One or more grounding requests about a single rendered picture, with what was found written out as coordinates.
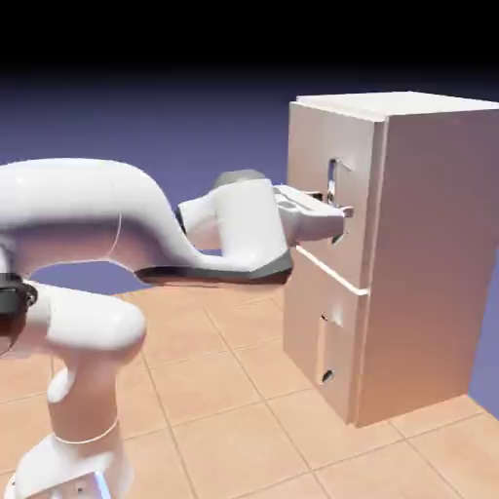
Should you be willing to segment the short pale cabinet door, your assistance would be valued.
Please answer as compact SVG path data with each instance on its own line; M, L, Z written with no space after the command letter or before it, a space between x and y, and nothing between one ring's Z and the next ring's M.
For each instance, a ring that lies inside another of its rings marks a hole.
M368 290L355 288L304 249L295 249L292 256L294 269L285 288L284 350L340 418L353 423L358 412ZM325 385L316 377L321 314L343 328L342 367Z

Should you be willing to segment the long pale door handle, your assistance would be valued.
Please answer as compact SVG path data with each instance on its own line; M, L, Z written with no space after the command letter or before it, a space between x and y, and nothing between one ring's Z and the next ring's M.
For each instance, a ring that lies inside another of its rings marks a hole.
M352 207L354 201L350 169L338 158L330 159L327 169L326 201L334 208Z

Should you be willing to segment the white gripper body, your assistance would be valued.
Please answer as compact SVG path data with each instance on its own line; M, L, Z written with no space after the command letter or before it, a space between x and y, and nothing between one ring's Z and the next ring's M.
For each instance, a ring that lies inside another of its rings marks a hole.
M291 247L344 233L344 210L325 202L321 192L286 186L286 198L290 203L286 208L286 235Z

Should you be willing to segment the pale wooden cabinet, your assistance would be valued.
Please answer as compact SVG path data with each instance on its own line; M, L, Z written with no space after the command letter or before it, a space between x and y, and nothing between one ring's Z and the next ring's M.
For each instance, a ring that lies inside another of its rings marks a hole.
M417 92L297 102L387 118L351 424L466 393L499 249L499 102Z

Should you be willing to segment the tall pale cabinet door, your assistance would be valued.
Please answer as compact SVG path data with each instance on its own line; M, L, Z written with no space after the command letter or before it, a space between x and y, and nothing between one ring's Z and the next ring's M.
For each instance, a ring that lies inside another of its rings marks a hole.
M288 184L321 192L326 201L329 160L338 158L351 171L354 215L345 220L347 236L335 245L326 239L302 247L355 288L369 287L386 126L385 116L368 111L289 107Z

